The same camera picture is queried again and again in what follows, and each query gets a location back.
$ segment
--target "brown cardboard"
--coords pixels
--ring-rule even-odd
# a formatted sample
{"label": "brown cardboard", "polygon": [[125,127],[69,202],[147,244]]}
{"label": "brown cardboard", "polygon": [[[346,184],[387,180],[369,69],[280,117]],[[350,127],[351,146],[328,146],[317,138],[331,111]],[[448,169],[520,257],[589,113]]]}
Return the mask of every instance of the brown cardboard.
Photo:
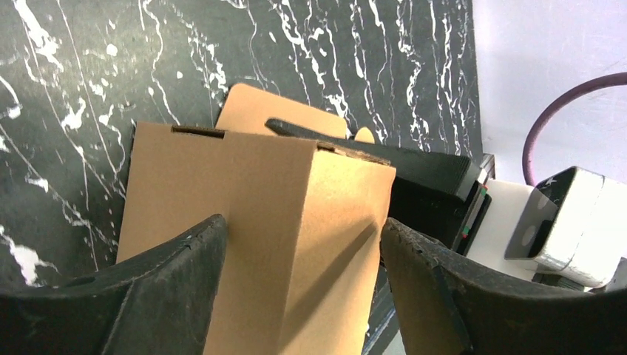
{"label": "brown cardboard", "polygon": [[[275,135],[265,127],[265,122],[271,117],[281,118],[331,137],[346,137],[347,126],[343,118],[246,84],[235,84],[228,91],[228,98],[216,128]],[[357,132],[355,139],[374,143],[372,132],[366,127]]]}
{"label": "brown cardboard", "polygon": [[118,262],[221,213],[229,237],[204,353],[359,354],[395,176],[377,161],[316,141],[140,122]]}

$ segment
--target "tabletop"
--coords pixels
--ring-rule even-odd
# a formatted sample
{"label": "tabletop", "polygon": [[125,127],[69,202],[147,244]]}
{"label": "tabletop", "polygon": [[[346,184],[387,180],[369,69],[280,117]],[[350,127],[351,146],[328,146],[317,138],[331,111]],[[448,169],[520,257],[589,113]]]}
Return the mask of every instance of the tabletop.
{"label": "tabletop", "polygon": [[213,126],[243,82],[379,143],[481,159],[470,0],[0,5],[0,287],[115,262],[135,122]]}

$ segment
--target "cardboard sheet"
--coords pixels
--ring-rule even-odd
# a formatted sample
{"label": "cardboard sheet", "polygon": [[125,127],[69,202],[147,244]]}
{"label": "cardboard sheet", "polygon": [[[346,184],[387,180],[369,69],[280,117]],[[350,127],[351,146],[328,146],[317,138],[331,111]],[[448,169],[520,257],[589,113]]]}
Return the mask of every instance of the cardboard sheet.
{"label": "cardboard sheet", "polygon": [[[216,128],[274,135],[265,127],[265,122],[272,117],[331,137],[346,138],[347,125],[344,118],[246,84],[235,84],[228,91]],[[374,143],[373,134],[366,127],[357,132],[355,139]]]}

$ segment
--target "white device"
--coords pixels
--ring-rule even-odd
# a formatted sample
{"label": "white device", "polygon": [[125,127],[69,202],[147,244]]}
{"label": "white device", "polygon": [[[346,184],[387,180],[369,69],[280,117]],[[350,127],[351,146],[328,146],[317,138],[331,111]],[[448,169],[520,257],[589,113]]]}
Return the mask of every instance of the white device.
{"label": "white device", "polygon": [[626,185],[573,167],[539,189],[498,180],[486,186],[492,204],[468,258],[523,280],[558,274],[590,288],[611,281],[627,250]]}

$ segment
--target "black plastic part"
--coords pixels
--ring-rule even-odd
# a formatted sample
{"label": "black plastic part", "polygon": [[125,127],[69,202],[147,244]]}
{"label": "black plastic part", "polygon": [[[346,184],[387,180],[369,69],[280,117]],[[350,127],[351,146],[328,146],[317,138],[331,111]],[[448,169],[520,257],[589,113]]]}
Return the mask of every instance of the black plastic part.
{"label": "black plastic part", "polygon": [[575,291],[585,291],[586,288],[573,280],[555,274],[535,274],[532,281],[544,285],[567,288]]}
{"label": "black plastic part", "polygon": [[0,354],[201,354],[226,252],[215,215],[64,286],[0,293]]}
{"label": "black plastic part", "polygon": [[[475,182],[470,196],[461,203],[458,200],[446,200],[422,194],[421,189],[416,185],[396,179],[392,185],[388,215],[416,231],[433,236],[447,248],[457,251],[472,210],[479,207],[478,203],[482,203],[486,209],[489,206],[489,199],[481,196],[481,187],[481,184]],[[486,209],[482,214],[478,214],[473,227],[481,224]]]}
{"label": "black plastic part", "polygon": [[559,209],[564,202],[564,198],[570,190],[572,181],[576,178],[577,174],[581,172],[580,168],[572,166],[550,178],[538,183],[535,188],[540,190],[551,202],[557,205]]}
{"label": "black plastic part", "polygon": [[544,244],[546,244],[546,240],[549,239],[549,233],[551,232],[552,228],[553,228],[552,220],[542,221],[542,223],[540,224],[540,228],[538,229],[538,233],[536,233],[535,235],[533,244],[531,245],[531,249],[529,250],[529,255],[528,255],[529,258],[537,257],[537,255],[540,253],[540,251],[544,247]]}
{"label": "black plastic part", "polygon": [[396,167],[396,180],[413,184],[424,196],[463,202],[481,173],[481,168],[468,157],[330,137],[279,118],[270,118],[265,125],[278,135],[327,141],[388,160]]}
{"label": "black plastic part", "polygon": [[407,354],[627,354],[627,290],[587,294],[519,280],[393,219],[382,252]]}
{"label": "black plastic part", "polygon": [[468,251],[470,250],[470,246],[472,242],[475,240],[477,233],[479,232],[479,227],[481,227],[481,223],[484,221],[484,217],[486,217],[486,213],[488,212],[488,208],[492,203],[492,198],[489,195],[485,196],[484,202],[481,204],[479,209],[479,213],[477,213],[477,217],[475,222],[472,224],[472,228],[468,232],[468,235],[464,238],[462,237],[460,243],[457,245],[455,251],[458,254],[466,256]]}

